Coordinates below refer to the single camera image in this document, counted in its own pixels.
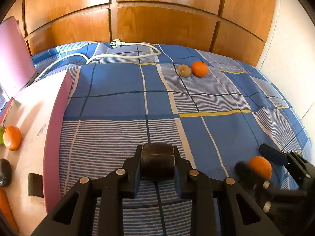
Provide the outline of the dark avocado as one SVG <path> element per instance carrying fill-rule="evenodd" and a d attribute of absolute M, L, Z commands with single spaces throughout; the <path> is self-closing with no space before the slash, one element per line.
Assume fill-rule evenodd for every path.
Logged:
<path fill-rule="evenodd" d="M 0 160 L 0 185 L 1 187 L 7 187 L 12 180 L 12 168 L 11 164 L 6 159 Z"/>

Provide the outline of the orange mandarin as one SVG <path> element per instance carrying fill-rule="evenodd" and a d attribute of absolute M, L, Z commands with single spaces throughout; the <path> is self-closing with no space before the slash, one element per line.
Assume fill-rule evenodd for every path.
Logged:
<path fill-rule="evenodd" d="M 22 141 L 22 134 L 18 127 L 9 125 L 5 128 L 3 133 L 4 145 L 11 151 L 16 151 Z"/>
<path fill-rule="evenodd" d="M 266 180 L 269 180 L 272 176 L 272 166 L 264 157 L 255 156 L 251 158 L 248 162 L 248 166 Z"/>
<path fill-rule="evenodd" d="M 192 73 L 193 75 L 203 78 L 208 74 L 208 66 L 202 61 L 196 61 L 192 64 Z"/>

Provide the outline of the green lime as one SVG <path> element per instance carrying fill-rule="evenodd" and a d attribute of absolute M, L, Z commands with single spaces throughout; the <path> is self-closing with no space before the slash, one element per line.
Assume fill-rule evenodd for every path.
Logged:
<path fill-rule="evenodd" d="M 4 127 L 0 127 L 0 145 L 4 145 Z"/>

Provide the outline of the brown kiwi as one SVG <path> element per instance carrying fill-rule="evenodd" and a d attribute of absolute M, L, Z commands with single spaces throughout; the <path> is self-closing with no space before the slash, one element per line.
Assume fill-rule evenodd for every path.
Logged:
<path fill-rule="evenodd" d="M 189 77 L 190 74 L 191 74 L 191 69 L 188 65 L 179 65 L 178 66 L 178 69 L 177 69 L 177 73 L 186 78 L 186 77 Z"/>

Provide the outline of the pink white tray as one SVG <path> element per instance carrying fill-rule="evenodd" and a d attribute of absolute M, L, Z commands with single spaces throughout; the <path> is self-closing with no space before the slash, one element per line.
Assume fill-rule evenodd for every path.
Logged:
<path fill-rule="evenodd" d="M 43 174 L 45 149 L 59 149 L 60 130 L 71 87 L 68 71 L 48 76 L 20 91 L 9 105 L 4 125 L 22 134 L 19 149 L 1 146 L 1 158 L 12 167 L 11 184 L 4 190 L 19 235 L 31 235 L 46 216 L 44 200 L 28 195 L 29 173 Z"/>

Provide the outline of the pink electric kettle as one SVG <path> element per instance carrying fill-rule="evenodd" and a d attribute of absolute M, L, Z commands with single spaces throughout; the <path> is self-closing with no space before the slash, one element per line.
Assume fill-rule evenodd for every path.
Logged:
<path fill-rule="evenodd" d="M 36 68 L 15 17 L 1 23 L 1 87 L 14 97 L 36 75 Z"/>

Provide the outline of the orange mandarin beside kiwi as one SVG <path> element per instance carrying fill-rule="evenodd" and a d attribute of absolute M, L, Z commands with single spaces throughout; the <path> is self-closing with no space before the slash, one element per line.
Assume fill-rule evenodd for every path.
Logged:
<path fill-rule="evenodd" d="M 196 61 L 192 64 L 192 73 L 193 75 L 203 78 L 208 74 L 208 66 L 202 61 Z"/>

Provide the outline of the orange carrot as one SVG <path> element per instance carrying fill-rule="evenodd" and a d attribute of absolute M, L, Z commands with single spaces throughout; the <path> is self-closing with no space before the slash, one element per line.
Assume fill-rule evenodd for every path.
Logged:
<path fill-rule="evenodd" d="M 3 213 L 6 221 L 8 222 L 12 230 L 18 234 L 19 229 L 17 227 L 16 221 L 14 220 L 14 216 L 12 214 L 6 193 L 3 188 L 0 188 L 0 208 L 1 212 Z"/>

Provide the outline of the dark sushi roll piece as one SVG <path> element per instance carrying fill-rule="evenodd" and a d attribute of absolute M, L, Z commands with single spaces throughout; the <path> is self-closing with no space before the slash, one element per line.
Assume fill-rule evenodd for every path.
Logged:
<path fill-rule="evenodd" d="M 28 196 L 44 198 L 43 176 L 40 174 L 28 174 Z"/>

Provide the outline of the blue plaid bed cover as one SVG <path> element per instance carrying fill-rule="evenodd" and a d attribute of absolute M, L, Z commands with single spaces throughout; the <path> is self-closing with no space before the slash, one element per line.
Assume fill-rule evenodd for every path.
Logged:
<path fill-rule="evenodd" d="M 47 215 L 77 181 L 122 168 L 147 143 L 177 147 L 193 169 L 219 181 L 230 177 L 239 184 L 235 165 L 262 157 L 261 144 L 298 153 L 314 176 L 313 146 L 300 117 L 244 62 L 183 46 L 120 41 L 65 44 L 32 61 L 37 81 L 66 70 L 72 83 L 59 153 L 44 162 L 59 165 L 43 174 Z M 208 66 L 203 78 L 192 73 L 196 61 Z M 190 67 L 189 77 L 177 73 L 179 65 Z M 269 162 L 274 187 L 303 187 L 306 177 Z M 140 178 L 135 198 L 123 199 L 123 235 L 191 235 L 192 201 L 178 196 L 174 178 Z"/>

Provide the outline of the wooden wardrobe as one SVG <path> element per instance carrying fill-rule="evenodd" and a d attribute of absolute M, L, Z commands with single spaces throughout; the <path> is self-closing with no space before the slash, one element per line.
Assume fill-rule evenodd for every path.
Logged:
<path fill-rule="evenodd" d="M 29 52 L 76 41 L 181 45 L 256 66 L 276 0 L 8 0 Z"/>

